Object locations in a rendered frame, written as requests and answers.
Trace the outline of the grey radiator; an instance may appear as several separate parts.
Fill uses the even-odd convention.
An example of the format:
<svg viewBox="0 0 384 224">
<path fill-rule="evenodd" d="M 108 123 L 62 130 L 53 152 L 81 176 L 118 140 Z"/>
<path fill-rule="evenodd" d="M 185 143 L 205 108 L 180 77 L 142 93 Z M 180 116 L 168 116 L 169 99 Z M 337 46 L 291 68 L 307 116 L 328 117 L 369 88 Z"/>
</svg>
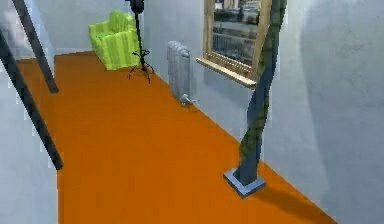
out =
<svg viewBox="0 0 384 224">
<path fill-rule="evenodd" d="M 167 43 L 168 84 L 183 107 L 197 102 L 191 97 L 192 66 L 190 50 L 178 41 Z"/>
</svg>

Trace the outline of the twisted blue green floor lamp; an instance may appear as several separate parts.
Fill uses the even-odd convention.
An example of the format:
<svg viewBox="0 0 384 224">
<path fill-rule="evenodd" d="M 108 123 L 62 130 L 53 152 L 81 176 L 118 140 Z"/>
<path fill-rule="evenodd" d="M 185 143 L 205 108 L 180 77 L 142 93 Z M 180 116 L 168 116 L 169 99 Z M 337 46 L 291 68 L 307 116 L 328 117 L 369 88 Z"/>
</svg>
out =
<svg viewBox="0 0 384 224">
<path fill-rule="evenodd" d="M 265 180 L 257 175 L 260 160 L 262 134 L 266 124 L 269 91 L 275 74 L 279 33 L 284 20 L 288 0 L 272 0 L 264 44 L 261 48 L 256 74 L 260 77 L 247 110 L 248 129 L 239 146 L 239 164 L 223 174 L 226 181 L 242 198 L 265 186 Z"/>
</svg>

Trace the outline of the black floor lamp stand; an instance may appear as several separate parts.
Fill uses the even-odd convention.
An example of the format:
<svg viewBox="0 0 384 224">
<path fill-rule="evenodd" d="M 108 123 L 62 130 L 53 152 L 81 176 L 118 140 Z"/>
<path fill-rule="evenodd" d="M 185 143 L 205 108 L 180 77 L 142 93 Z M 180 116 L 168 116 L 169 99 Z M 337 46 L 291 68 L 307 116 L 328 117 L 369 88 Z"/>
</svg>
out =
<svg viewBox="0 0 384 224">
<path fill-rule="evenodd" d="M 140 65 L 135 65 L 131 69 L 128 75 L 128 78 L 131 78 L 131 74 L 133 73 L 134 70 L 140 69 L 147 76 L 148 83 L 151 83 L 148 69 L 151 69 L 151 71 L 154 71 L 154 68 L 145 61 L 145 57 L 150 53 L 150 51 L 145 50 L 142 47 L 142 38 L 141 38 L 140 20 L 139 20 L 139 15 L 144 11 L 144 0 L 125 0 L 125 1 L 130 3 L 130 8 L 134 13 L 139 50 L 136 52 L 133 52 L 133 55 L 139 57 L 139 63 L 140 63 Z"/>
</svg>

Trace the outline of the wooden framed window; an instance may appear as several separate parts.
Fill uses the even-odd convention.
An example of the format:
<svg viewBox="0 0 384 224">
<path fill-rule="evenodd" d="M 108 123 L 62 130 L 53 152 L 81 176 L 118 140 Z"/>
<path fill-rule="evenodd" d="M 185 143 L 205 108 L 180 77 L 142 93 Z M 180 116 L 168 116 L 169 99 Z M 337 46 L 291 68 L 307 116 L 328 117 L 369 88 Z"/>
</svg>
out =
<svg viewBox="0 0 384 224">
<path fill-rule="evenodd" d="M 204 0 L 201 65 L 248 88 L 260 79 L 272 0 Z"/>
</svg>

